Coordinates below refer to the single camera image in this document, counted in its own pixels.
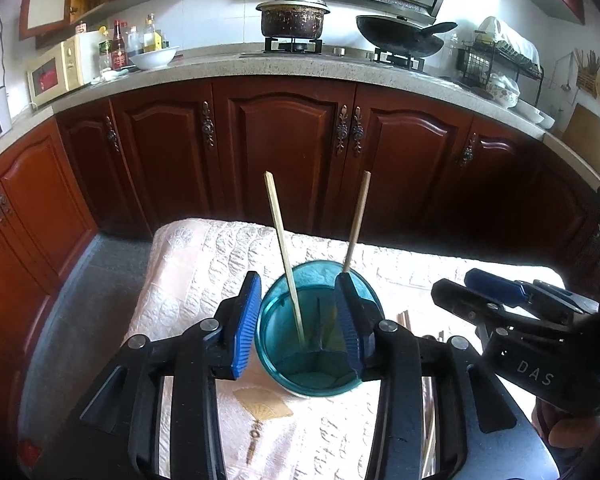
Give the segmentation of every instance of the open cabinet door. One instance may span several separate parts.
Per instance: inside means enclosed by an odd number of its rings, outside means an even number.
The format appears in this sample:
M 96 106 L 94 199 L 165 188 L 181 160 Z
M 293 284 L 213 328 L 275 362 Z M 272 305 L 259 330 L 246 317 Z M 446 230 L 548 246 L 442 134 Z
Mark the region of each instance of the open cabinet door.
M 71 0 L 22 0 L 20 39 L 62 28 L 70 20 Z

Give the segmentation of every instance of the white cloth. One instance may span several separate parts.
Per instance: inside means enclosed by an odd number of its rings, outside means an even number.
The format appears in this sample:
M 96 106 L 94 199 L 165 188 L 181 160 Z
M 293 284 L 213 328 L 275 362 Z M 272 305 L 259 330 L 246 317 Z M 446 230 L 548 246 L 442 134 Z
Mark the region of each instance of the white cloth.
M 540 54 L 538 49 L 529 40 L 520 36 L 515 30 L 495 16 L 489 16 L 477 30 L 486 33 L 487 37 L 495 43 L 506 41 L 517 53 L 531 60 L 540 70 Z
M 293 266 L 309 260 L 344 260 L 347 243 L 287 233 Z M 512 280 L 540 279 L 562 286 L 545 267 L 516 267 L 410 253 L 360 244 L 352 268 L 366 278 L 389 319 L 408 310 L 419 336 L 443 330 L 464 335 L 477 349 L 474 327 L 435 306 L 430 289 L 448 278 L 462 283 L 473 267 Z M 154 237 L 147 277 L 126 338 L 152 340 L 181 334 L 237 295 L 248 270 L 262 278 L 263 294 L 282 275 L 275 230 L 244 222 L 189 219 L 162 227 Z M 160 418 L 160 473 L 169 475 L 171 389 L 165 381 Z M 364 478 L 373 438 L 379 383 L 363 383 L 328 399 L 303 399 L 283 390 L 264 371 L 253 347 L 238 381 L 217 381 L 222 449 L 229 480 Z M 532 406 L 530 394 L 514 394 Z M 247 455 L 256 431 L 252 460 Z

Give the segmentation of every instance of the metal screw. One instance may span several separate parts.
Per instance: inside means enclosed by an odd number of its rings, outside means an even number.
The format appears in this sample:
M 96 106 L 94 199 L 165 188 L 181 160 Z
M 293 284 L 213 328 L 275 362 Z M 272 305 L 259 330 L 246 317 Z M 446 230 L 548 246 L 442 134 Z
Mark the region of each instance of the metal screw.
M 213 332 L 216 328 L 220 326 L 218 320 L 213 317 L 207 317 L 200 322 L 200 328 L 205 332 Z
M 139 348 L 142 348 L 145 345 L 145 343 L 146 338 L 142 334 L 136 334 L 129 338 L 127 344 L 129 345 L 129 348 L 132 348 L 133 350 L 138 350 Z
M 383 332 L 395 332 L 398 330 L 398 324 L 390 319 L 383 319 L 380 323 L 378 323 L 378 328 Z
M 466 350 L 469 348 L 469 342 L 461 335 L 455 335 L 451 338 L 451 344 L 458 350 Z

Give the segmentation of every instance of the stove burner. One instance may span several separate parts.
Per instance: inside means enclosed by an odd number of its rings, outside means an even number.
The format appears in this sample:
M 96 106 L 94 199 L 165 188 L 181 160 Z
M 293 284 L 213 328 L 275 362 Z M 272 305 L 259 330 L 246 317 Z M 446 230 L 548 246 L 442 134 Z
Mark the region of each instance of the stove burner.
M 386 54 L 386 60 L 382 60 L 382 54 Z M 404 68 L 406 70 L 414 70 L 416 72 L 424 72 L 424 58 L 423 57 L 411 57 L 411 56 L 397 56 L 396 54 L 391 54 L 385 50 L 380 48 L 376 48 L 376 52 L 374 54 L 373 61 L 376 63 L 382 63 L 386 65 L 399 66 L 400 68 Z
M 278 42 L 278 46 L 273 48 L 273 42 Z M 290 38 L 289 42 L 280 43 L 278 38 L 264 39 L 265 52 L 289 52 L 291 54 L 320 54 L 322 52 L 322 40 L 309 40 L 309 43 L 296 43 L 294 38 Z

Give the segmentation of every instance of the microwave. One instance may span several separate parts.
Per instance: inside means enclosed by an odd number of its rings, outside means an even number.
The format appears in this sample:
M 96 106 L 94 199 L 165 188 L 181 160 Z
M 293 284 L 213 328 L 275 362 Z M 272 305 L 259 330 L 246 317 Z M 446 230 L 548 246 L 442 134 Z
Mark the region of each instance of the microwave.
M 31 102 L 43 105 L 98 77 L 102 41 L 98 30 L 76 34 L 27 63 Z

